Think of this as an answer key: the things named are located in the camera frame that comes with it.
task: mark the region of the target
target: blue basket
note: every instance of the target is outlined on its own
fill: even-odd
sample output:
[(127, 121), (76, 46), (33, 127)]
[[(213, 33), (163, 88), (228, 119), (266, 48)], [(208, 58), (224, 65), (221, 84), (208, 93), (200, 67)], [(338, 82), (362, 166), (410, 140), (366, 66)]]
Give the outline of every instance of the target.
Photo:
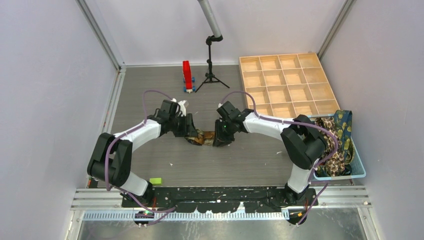
[(353, 146), (355, 148), (355, 156), (353, 157), (352, 162), (350, 162), (350, 166), (352, 167), (351, 175), (348, 176), (317, 176), (315, 172), (313, 176), (318, 181), (330, 181), (330, 180), (344, 180), (344, 179), (360, 179), (364, 178), (367, 173), (365, 172), (364, 165), (362, 164), (361, 158), (359, 157), (357, 147), (355, 146), (355, 142), (352, 139)]

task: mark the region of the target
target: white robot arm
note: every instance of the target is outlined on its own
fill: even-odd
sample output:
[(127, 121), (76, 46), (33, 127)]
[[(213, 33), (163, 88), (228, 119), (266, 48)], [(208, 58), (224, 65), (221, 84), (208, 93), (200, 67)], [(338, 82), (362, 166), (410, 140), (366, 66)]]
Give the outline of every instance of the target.
[[(214, 147), (226, 146), (234, 141), (234, 133), (258, 133), (282, 141), (293, 162), (291, 176), (284, 188), (287, 202), (296, 202), (309, 187), (309, 176), (313, 166), (323, 154), (327, 143), (315, 128), (284, 123), (286, 121), (311, 123), (304, 115), (297, 118), (259, 117), (251, 109), (239, 111), (229, 101), (217, 109), (220, 118), (215, 121)], [(153, 196), (153, 186), (131, 172), (132, 153), (150, 140), (173, 132), (175, 137), (198, 136), (191, 113), (186, 114), (185, 101), (164, 100), (154, 115), (127, 131), (114, 135), (102, 133), (94, 148), (87, 172), (90, 176), (105, 180), (107, 148), (118, 136), (113, 146), (114, 158), (109, 157), (108, 181), (125, 191), (147, 201)]]
[(284, 191), (288, 202), (296, 202), (309, 187), (313, 166), (324, 153), (327, 142), (315, 128), (288, 124), (300, 122), (313, 124), (305, 115), (297, 118), (279, 118), (257, 115), (251, 109), (239, 111), (229, 101), (218, 106), (221, 118), (215, 121), (214, 146), (228, 145), (234, 141), (234, 133), (263, 134), (282, 141), (293, 162), (290, 178)]
[(131, 192), (143, 199), (149, 199), (152, 194), (152, 184), (131, 172), (133, 152), (150, 140), (173, 132), (175, 137), (198, 136), (193, 124), (193, 116), (186, 113), (187, 102), (164, 100), (154, 115), (147, 117), (132, 128), (116, 134), (102, 133), (94, 147), (87, 172), (99, 180), (105, 180), (105, 162), (107, 149), (116, 138), (122, 136), (112, 147), (108, 162), (108, 182), (113, 186)]

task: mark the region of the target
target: red object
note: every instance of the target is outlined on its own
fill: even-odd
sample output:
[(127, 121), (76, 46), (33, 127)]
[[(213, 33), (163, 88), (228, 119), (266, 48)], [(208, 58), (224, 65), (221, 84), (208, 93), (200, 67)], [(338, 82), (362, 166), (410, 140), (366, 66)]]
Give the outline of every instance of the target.
[(193, 89), (193, 86), (192, 86), (192, 71), (190, 70), (189, 61), (182, 61), (182, 73), (184, 74), (185, 88), (187, 90)]

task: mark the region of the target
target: tripod stand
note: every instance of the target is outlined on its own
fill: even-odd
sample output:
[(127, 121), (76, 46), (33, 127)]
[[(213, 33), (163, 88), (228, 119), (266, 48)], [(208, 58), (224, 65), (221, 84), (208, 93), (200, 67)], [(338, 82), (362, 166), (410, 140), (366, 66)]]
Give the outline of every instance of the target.
[(223, 83), (221, 80), (219, 80), (217, 77), (215, 77), (215, 74), (212, 73), (211, 45), (212, 45), (212, 42), (219, 42), (222, 39), (223, 39), (222, 35), (220, 37), (214, 37), (212, 35), (212, 36), (208, 36), (207, 39), (206, 39), (206, 44), (209, 48), (209, 59), (206, 61), (208, 63), (208, 66), (209, 66), (209, 72), (207, 72), (204, 75), (206, 77), (206, 79), (201, 83), (201, 85), (198, 87), (198, 89), (196, 89), (196, 91), (195, 91), (196, 93), (200, 90), (200, 88), (203, 86), (203, 84), (222, 83), (227, 88), (230, 88), (227, 84)]

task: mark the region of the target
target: gray floor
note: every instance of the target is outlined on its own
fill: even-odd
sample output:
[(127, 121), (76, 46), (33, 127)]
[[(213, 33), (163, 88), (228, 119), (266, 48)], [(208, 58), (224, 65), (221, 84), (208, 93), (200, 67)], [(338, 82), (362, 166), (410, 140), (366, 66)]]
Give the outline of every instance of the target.
[[(207, 66), (192, 66), (198, 87)], [(218, 103), (231, 91), (242, 89), (238, 65), (218, 65), (213, 72), (231, 88), (220, 83), (205, 84), (198, 93), (183, 92), (180, 66), (128, 68), (119, 97), (112, 132), (121, 132), (144, 118), (142, 94), (157, 89), (180, 100), (188, 100), (194, 124), (213, 131)], [(146, 108), (153, 114), (165, 99), (148, 93)], [(244, 109), (244, 97), (235, 93), (230, 101)], [(281, 141), (258, 135), (237, 133), (235, 142), (224, 147), (195, 146), (168, 133), (146, 143), (132, 156), (131, 170), (144, 179), (162, 178), (164, 186), (281, 186), (289, 179), (292, 163)]]
[(365, 240), (356, 208), (313, 209), (299, 228), (284, 220), (164, 221), (147, 228), (133, 222), (84, 221), (80, 240)]

